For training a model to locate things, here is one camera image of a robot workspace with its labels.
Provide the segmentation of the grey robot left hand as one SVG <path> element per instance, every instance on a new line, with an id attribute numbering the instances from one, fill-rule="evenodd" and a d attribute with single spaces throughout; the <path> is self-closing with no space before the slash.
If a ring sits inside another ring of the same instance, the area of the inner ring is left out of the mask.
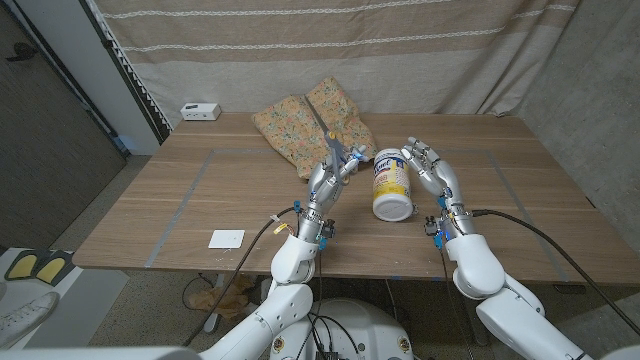
<path id="1" fill-rule="evenodd" d="M 335 150 L 319 162 L 311 172 L 308 182 L 307 208 L 302 212 L 297 237 L 302 241 L 317 243 L 321 232 L 323 216 L 338 200 L 343 188 L 349 183 L 349 176 L 357 171 L 360 162 L 369 158 L 364 154 L 366 145 L 345 149 L 346 161 L 343 162 Z"/>

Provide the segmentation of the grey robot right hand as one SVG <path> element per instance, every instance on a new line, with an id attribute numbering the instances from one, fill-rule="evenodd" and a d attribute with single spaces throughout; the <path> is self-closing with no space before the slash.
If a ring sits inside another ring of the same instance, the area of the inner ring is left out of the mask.
<path id="1" fill-rule="evenodd" d="M 436 198 L 441 208 L 439 228 L 448 240 L 476 232 L 465 210 L 458 178 L 450 164 L 436 151 L 415 137 L 409 137 L 401 154 L 414 170 L 424 189 Z"/>

